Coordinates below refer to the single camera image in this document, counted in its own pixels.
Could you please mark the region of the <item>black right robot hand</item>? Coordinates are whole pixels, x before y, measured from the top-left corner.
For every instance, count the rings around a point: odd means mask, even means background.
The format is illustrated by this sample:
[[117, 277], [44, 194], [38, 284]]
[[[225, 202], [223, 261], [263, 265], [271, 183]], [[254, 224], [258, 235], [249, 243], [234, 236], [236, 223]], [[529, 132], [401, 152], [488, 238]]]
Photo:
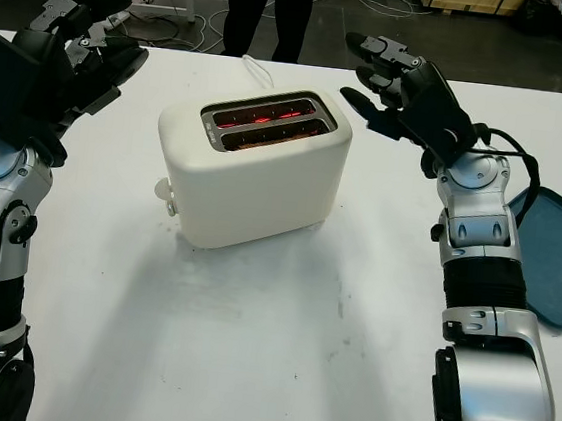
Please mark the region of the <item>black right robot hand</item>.
[[471, 119], [431, 61], [384, 36], [350, 32], [345, 41], [366, 63], [356, 68], [358, 81], [384, 105], [375, 107], [354, 88], [340, 89], [367, 128], [394, 140], [409, 139], [446, 167], [473, 147], [478, 138]]

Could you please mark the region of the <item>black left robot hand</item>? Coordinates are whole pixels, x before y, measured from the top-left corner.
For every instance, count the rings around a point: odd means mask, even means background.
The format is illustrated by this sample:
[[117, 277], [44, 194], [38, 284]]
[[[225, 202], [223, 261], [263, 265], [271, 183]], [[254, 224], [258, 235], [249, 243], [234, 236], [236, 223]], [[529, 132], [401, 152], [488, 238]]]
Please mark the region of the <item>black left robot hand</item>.
[[148, 58], [148, 51], [128, 37], [106, 34], [106, 18], [132, 0], [48, 0], [13, 44], [35, 58], [39, 77], [23, 113], [39, 130], [23, 136], [50, 166], [62, 166], [67, 152], [61, 138], [83, 114], [93, 115], [120, 96]]

